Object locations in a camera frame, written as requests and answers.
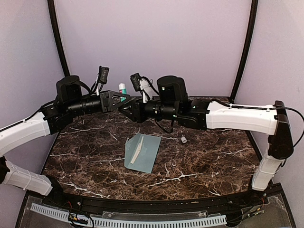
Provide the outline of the light blue envelope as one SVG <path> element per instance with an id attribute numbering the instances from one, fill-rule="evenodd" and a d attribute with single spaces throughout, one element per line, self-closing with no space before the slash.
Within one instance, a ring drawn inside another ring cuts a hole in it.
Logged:
<path id="1" fill-rule="evenodd" d="M 141 151 L 134 164 L 130 161 L 134 152 L 140 143 L 141 137 L 144 136 Z M 161 143 L 161 137 L 138 133 L 125 144 L 124 166 L 127 169 L 152 173 L 156 156 Z"/>

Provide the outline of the small glue stick bottle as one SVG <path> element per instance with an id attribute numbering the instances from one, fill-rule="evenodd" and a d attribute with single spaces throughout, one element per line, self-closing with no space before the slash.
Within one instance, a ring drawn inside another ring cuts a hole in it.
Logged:
<path id="1" fill-rule="evenodd" d="M 120 92 L 121 94 L 127 94 L 126 87 L 125 87 L 125 84 L 124 84 L 124 83 L 120 83 L 120 84 L 119 84 L 119 92 Z M 124 100 L 126 100 L 126 97 L 121 96 L 121 97 L 120 97 L 120 100 L 121 100 L 121 102 L 123 102 Z"/>

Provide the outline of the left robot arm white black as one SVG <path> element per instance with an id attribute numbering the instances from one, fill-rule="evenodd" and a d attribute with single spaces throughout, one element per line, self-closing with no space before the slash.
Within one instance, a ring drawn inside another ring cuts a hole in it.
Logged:
<path id="1" fill-rule="evenodd" d="M 56 83 L 56 88 L 55 100 L 42 105 L 30 117 L 1 129 L 0 182 L 48 195 L 55 206 L 63 207 L 67 203 L 67 196 L 54 189 L 54 180 L 11 163 L 5 154 L 34 139 L 60 132 L 78 116 L 113 112 L 131 98 L 127 94 L 111 90 L 94 93 L 78 76 L 61 79 Z M 88 90 L 88 94 L 82 95 L 82 88 Z"/>

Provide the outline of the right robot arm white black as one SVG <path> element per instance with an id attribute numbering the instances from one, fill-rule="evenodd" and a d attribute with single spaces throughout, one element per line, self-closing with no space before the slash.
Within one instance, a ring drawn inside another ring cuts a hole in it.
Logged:
<path id="1" fill-rule="evenodd" d="M 142 98 L 125 100 L 119 111 L 137 123 L 148 118 L 156 121 L 170 120 L 196 130 L 235 129 L 254 131 L 268 135 L 268 151 L 255 172 L 251 189 L 242 196 L 247 206 L 253 206 L 261 198 L 271 179 L 293 154 L 297 145 L 293 142 L 288 107 L 282 101 L 274 105 L 238 105 L 218 99 L 190 100 L 184 79 L 163 76 L 154 88 L 149 79 L 138 73 L 130 77 L 135 91 Z"/>

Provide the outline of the small white glue cap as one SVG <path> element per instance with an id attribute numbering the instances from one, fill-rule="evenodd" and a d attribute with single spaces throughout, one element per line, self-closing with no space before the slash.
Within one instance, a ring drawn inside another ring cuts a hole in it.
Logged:
<path id="1" fill-rule="evenodd" d="M 185 136 L 182 136 L 182 137 L 181 137 L 181 142 L 182 142 L 182 143 L 186 143 L 186 142 L 187 142 L 187 139 L 186 139 Z"/>

